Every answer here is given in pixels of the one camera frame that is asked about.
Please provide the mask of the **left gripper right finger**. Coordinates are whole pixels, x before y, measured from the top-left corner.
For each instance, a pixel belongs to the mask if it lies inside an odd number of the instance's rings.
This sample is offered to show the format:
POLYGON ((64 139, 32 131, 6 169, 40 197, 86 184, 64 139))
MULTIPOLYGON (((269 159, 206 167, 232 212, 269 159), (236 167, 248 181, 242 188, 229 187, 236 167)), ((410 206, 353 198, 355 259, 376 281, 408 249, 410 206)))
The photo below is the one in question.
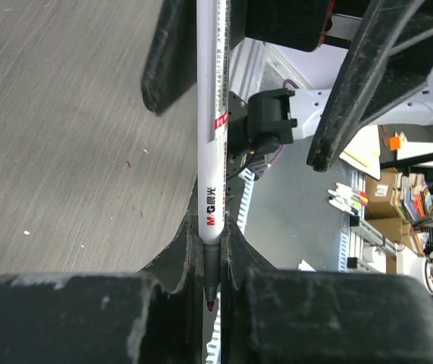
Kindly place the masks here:
POLYGON ((403 275, 276 269, 227 220, 224 363, 433 363, 433 299, 403 275))

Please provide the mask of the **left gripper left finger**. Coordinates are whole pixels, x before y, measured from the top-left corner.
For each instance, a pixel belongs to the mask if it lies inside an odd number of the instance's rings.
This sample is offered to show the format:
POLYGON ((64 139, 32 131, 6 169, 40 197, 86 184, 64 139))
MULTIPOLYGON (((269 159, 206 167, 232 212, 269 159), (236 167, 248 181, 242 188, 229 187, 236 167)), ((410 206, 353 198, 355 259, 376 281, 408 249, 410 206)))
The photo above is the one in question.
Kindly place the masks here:
POLYGON ((0 363, 202 362, 196 222, 137 272, 0 275, 0 363))

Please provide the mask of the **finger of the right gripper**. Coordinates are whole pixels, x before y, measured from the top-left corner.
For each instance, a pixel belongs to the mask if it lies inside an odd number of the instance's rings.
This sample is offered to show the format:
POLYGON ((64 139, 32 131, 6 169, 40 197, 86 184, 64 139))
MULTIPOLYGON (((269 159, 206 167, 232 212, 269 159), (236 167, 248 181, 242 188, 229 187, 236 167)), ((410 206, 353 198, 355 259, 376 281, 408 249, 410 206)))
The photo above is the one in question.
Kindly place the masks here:
POLYGON ((161 115, 196 83, 196 3, 164 0, 141 76, 145 107, 161 115))

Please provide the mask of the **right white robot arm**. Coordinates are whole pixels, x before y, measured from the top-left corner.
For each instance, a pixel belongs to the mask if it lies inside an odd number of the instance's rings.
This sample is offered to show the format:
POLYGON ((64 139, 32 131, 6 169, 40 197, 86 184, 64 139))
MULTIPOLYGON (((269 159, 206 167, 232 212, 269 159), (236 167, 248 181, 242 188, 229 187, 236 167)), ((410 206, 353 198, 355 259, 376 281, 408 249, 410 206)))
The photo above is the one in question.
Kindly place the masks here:
POLYGON ((161 114, 197 89, 203 144, 234 154, 312 138, 307 163, 328 170, 370 124, 433 125, 433 1, 165 1, 141 80, 161 114), (257 93, 228 109, 229 54, 245 39, 303 52, 346 49, 330 89, 257 93))

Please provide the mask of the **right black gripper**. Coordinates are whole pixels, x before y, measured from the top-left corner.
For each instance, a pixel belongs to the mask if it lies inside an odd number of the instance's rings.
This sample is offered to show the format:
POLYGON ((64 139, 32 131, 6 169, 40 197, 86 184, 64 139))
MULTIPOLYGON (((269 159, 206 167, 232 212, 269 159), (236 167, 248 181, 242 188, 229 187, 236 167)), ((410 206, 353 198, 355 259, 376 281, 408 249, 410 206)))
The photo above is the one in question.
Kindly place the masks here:
POLYGON ((304 52, 350 47, 307 158, 324 172, 361 128, 425 86, 433 68, 433 1, 232 1, 231 48, 245 38, 304 52), (344 17, 363 17, 352 42, 337 33, 344 17))

